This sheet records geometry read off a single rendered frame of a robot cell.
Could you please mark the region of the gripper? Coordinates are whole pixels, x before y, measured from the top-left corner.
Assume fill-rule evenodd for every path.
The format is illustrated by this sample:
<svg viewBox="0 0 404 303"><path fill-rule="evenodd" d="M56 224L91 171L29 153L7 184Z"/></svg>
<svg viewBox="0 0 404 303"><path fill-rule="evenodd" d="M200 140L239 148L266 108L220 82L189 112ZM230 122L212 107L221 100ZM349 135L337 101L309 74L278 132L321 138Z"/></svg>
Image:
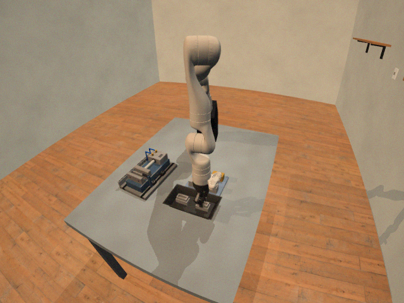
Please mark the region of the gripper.
<svg viewBox="0 0 404 303"><path fill-rule="evenodd" d="M199 185L196 185L196 184L193 182L193 187L195 188L195 190L196 190L196 195L197 195L197 197L194 198L193 201L194 201L196 204L199 204L199 207L204 208L204 201L207 202L207 201L206 201L206 197L207 197L207 195L208 195L208 193L209 193L208 184L207 184L207 185L204 185L204 186L199 186ZM202 197L202 198L201 198L201 197Z"/></svg>

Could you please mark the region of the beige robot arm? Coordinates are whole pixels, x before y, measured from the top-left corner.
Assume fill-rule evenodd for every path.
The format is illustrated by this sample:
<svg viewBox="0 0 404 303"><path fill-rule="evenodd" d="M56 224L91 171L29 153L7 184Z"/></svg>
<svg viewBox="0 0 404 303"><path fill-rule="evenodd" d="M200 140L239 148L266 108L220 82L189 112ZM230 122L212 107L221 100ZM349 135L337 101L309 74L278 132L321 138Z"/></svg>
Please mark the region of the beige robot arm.
<svg viewBox="0 0 404 303"><path fill-rule="evenodd" d="M208 154L215 149L215 137L211 128L212 100L210 101L208 75L220 58L221 44L214 36L187 36L184 39L183 54L190 126L202 132L189 133L185 146L192 162L193 182L199 186L208 184L209 189L213 191L217 188L222 173L211 174L210 170Z"/></svg>

